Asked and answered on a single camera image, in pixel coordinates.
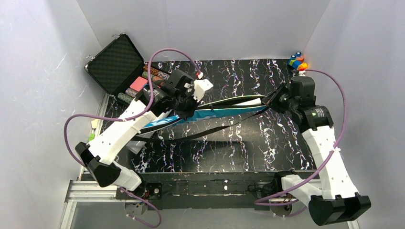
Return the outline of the blue racket bag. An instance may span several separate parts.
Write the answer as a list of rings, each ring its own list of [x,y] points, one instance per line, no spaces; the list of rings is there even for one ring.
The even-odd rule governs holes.
[[[221,118],[226,116],[241,115],[250,112],[258,112],[266,108],[262,103],[263,95],[245,95],[233,98],[227,98],[216,102],[199,105],[193,115],[189,118],[182,119],[179,115],[168,116],[166,113],[163,117],[147,124],[141,132],[135,135],[132,141],[148,141],[148,139],[158,130],[191,122],[197,122],[203,119]]]

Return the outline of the white shuttlecock tube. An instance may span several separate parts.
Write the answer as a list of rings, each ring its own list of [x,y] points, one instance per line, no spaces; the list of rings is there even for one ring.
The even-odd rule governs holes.
[[[166,118],[170,114],[170,112],[171,112],[171,110],[169,110],[165,113],[161,113],[160,116],[158,116],[157,118],[154,119],[154,121],[158,121],[160,119]],[[150,138],[153,134],[154,134],[154,132],[151,132],[148,134],[142,134],[141,137]],[[145,144],[146,144],[146,142],[131,140],[127,143],[126,149],[128,149],[130,152],[137,155],[142,150],[142,148],[144,147]]]

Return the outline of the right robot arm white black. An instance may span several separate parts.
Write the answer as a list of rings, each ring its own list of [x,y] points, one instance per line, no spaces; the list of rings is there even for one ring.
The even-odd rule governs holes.
[[[316,105],[314,92],[312,78],[295,76],[263,99],[271,109],[291,113],[317,167],[305,180],[293,171],[277,172],[270,184],[270,197],[291,194],[309,209],[319,226],[354,221],[371,207],[371,201],[360,195],[351,181],[336,147],[332,117],[325,106]],[[321,188],[309,183],[315,176],[319,176]]]

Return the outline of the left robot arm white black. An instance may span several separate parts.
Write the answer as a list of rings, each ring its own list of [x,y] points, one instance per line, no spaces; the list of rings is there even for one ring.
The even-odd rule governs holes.
[[[115,185],[129,191],[136,190],[142,184],[141,177],[115,161],[121,149],[168,111],[177,112],[181,118],[192,116],[203,97],[213,88],[213,84],[203,78],[202,72],[193,79],[176,71],[167,80],[155,82],[149,75],[147,82],[107,130],[89,143],[80,142],[75,146],[79,162],[100,187]]]

